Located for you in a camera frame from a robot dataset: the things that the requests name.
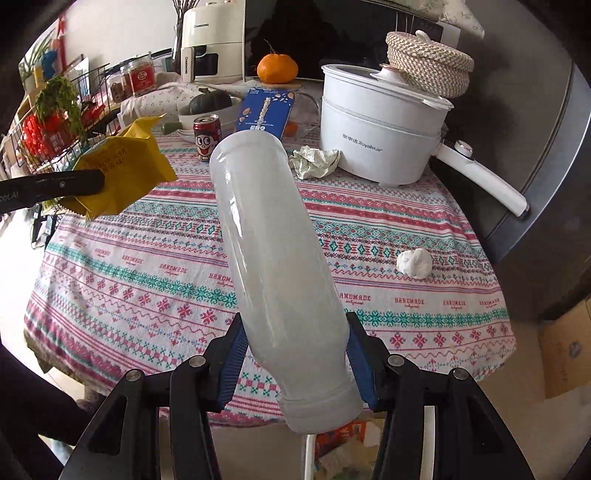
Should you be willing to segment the dried twigs in vase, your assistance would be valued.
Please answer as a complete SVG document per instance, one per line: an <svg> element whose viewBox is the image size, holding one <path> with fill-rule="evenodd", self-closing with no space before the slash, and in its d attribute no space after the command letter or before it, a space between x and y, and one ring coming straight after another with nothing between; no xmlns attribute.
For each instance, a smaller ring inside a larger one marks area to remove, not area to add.
<svg viewBox="0 0 591 480"><path fill-rule="evenodd" d="M182 42L182 29L183 29L183 17L184 14L197 7L199 0L172 0L172 5L176 15L175 27L174 27L174 44L172 48L172 67L176 73L180 72L180 58L181 58L181 42Z"/></svg>

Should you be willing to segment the orange tangerine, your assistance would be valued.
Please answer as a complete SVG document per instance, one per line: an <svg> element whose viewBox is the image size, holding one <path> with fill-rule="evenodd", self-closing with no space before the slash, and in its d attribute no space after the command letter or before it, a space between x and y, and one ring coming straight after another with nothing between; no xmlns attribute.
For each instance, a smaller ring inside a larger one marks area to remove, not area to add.
<svg viewBox="0 0 591 480"><path fill-rule="evenodd" d="M298 66L290 55L276 53L270 42L264 40L270 53L263 56L256 66L256 75L265 84L288 84L297 78Z"/></svg>

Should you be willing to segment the glass teapot with cork lid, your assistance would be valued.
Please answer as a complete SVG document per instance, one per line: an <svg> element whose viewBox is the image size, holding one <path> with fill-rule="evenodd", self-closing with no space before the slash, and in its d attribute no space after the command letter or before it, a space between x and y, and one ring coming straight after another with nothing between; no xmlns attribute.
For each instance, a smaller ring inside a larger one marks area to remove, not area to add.
<svg viewBox="0 0 591 480"><path fill-rule="evenodd" d="M300 139L312 130L315 130L321 122L321 98L322 84L296 79L287 84L259 83L260 87L267 90L287 90L294 93L294 105L290 110L290 117L283 132L284 139Z"/></svg>

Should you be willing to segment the white air fryer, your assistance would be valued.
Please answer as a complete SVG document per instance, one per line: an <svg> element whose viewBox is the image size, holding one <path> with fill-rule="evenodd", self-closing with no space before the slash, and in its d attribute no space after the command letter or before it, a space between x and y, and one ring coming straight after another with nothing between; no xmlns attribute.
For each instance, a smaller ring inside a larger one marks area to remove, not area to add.
<svg viewBox="0 0 591 480"><path fill-rule="evenodd" d="M245 1L206 1L183 15L180 75L185 83L243 78Z"/></svg>

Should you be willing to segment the blue biscuit stick box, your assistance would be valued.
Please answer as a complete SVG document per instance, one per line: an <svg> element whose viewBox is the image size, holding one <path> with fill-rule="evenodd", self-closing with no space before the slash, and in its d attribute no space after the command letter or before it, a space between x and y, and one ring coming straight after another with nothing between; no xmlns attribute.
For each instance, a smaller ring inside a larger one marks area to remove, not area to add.
<svg viewBox="0 0 591 480"><path fill-rule="evenodd" d="M250 89L240 105L236 130L263 131L281 139L294 100L296 95L291 91Z"/></svg>

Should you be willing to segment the floral white cloth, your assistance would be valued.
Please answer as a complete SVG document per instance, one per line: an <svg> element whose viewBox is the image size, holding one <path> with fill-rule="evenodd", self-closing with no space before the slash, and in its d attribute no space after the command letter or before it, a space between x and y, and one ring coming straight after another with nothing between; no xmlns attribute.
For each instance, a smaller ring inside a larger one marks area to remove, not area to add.
<svg viewBox="0 0 591 480"><path fill-rule="evenodd" d="M166 119L177 120L188 113L190 101L206 90L222 90L230 96L245 97L249 84L245 82L230 84L168 82L142 96L132 96L120 104L118 120L122 127L130 125L140 117L155 117L165 114Z"/></svg>

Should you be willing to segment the floral cloth on microwave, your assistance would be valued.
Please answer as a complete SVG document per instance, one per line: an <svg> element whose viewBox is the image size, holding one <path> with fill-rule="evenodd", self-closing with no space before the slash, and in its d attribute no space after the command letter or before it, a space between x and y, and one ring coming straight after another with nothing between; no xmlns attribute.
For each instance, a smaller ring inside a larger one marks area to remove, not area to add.
<svg viewBox="0 0 591 480"><path fill-rule="evenodd" d="M394 0L394 3L431 20L453 25L477 38L485 37L485 29L465 0Z"/></svg>

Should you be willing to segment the crumpled pale green paper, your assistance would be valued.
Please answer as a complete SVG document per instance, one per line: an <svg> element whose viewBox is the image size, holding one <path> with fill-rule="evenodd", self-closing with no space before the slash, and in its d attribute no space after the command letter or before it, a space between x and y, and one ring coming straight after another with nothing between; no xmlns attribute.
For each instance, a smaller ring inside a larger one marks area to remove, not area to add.
<svg viewBox="0 0 591 480"><path fill-rule="evenodd" d="M300 180L325 178L335 172L342 158L338 149L321 150L302 146L288 157L290 169Z"/></svg>

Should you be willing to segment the dark green pumpkin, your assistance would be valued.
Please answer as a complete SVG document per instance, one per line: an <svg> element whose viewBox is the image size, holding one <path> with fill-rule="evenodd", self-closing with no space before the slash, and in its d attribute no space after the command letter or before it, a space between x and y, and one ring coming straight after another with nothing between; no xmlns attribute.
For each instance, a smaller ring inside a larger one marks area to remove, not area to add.
<svg viewBox="0 0 591 480"><path fill-rule="evenodd" d="M199 94L188 104L190 115L204 114L222 110L232 105L231 97L224 90L200 88Z"/></svg>

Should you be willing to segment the red label spice jar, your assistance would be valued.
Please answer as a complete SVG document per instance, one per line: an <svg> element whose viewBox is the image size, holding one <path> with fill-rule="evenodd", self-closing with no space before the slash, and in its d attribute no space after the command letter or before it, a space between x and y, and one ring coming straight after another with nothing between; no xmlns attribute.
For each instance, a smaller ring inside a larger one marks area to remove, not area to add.
<svg viewBox="0 0 591 480"><path fill-rule="evenodd" d="M134 96L141 96L156 88L153 62L149 56L131 61L128 65L128 76Z"/></svg>

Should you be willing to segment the small white paper wad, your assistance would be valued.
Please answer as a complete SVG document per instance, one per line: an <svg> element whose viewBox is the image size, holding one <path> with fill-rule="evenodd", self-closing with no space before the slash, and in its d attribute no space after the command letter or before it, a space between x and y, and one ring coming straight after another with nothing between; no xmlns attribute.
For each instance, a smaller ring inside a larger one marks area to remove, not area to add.
<svg viewBox="0 0 591 480"><path fill-rule="evenodd" d="M397 257L397 270L414 279L426 279L432 274L433 258L424 248L406 250Z"/></svg>

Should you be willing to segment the white electric cooking pot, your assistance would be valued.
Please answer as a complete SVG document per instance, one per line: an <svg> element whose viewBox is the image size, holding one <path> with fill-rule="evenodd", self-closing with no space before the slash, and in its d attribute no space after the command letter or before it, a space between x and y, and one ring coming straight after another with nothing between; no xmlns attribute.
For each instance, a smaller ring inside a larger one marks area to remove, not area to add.
<svg viewBox="0 0 591 480"><path fill-rule="evenodd" d="M463 174L515 216L529 211L526 198L473 158L458 140L443 142L454 105L404 81L394 67L381 70L327 64L322 91L320 145L341 153L339 167L386 186L417 182L431 157Z"/></svg>

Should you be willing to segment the white opaque plastic bottle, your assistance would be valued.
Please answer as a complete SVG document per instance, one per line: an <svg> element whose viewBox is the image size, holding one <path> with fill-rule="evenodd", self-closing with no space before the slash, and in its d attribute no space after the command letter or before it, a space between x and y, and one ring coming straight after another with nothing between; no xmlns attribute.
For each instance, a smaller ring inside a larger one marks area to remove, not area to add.
<svg viewBox="0 0 591 480"><path fill-rule="evenodd" d="M238 311L291 431L318 434L363 409L346 365L349 323L280 140L223 139L209 161Z"/></svg>

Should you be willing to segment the yellow snack wrapper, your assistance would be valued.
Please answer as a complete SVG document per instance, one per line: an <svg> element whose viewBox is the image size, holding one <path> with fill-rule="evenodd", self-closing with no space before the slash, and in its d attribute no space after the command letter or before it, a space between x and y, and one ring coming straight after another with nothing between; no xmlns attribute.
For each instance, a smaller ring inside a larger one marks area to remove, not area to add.
<svg viewBox="0 0 591 480"><path fill-rule="evenodd" d="M117 215L156 186L176 181L174 169L152 134L159 120L158 116L138 118L82 155L74 169L100 170L104 186L96 194L65 196L59 204L88 219Z"/></svg>

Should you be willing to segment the black microwave oven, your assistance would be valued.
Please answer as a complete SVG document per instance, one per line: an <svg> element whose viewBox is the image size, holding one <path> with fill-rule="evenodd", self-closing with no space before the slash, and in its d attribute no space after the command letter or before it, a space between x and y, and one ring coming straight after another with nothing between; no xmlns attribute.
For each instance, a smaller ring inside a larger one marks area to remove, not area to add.
<svg viewBox="0 0 591 480"><path fill-rule="evenodd" d="M388 1L290 1L245 3L245 75L256 75L263 56L287 54L304 79L324 78L329 63L373 69L386 63L391 31L425 31L439 41L444 28Z"/></svg>

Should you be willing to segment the cardboard box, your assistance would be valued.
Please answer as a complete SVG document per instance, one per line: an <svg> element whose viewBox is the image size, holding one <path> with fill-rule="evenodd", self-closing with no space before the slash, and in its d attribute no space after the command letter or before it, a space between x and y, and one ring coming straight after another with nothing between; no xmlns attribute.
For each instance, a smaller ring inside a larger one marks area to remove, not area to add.
<svg viewBox="0 0 591 480"><path fill-rule="evenodd" d="M543 327L539 344L547 399L590 383L590 341L590 298Z"/></svg>

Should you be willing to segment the cream ceramic bowl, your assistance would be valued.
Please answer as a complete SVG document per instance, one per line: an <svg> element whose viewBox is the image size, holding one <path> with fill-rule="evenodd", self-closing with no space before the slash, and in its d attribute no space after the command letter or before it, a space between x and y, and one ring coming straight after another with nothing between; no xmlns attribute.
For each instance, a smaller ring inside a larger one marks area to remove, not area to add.
<svg viewBox="0 0 591 480"><path fill-rule="evenodd" d="M161 131L163 134L169 134L174 131L183 132L185 135L193 134L194 123L201 123L216 117L219 126L221 126L221 134L223 137L228 136L235 131L235 125L238 121L238 114L242 98L230 96L231 105L229 107L215 110L207 113L200 113L195 115L181 115L176 116L166 114L161 121Z"/></svg>

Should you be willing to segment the red cartoon drink can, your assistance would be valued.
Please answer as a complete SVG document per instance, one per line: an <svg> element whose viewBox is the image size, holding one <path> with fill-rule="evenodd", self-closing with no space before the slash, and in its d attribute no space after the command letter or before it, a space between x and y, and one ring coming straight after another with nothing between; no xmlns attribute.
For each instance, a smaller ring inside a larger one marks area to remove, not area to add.
<svg viewBox="0 0 591 480"><path fill-rule="evenodd" d="M211 153L221 141L221 122L217 114L208 114L193 121L194 145L197 147L197 159L208 162Z"/></svg>

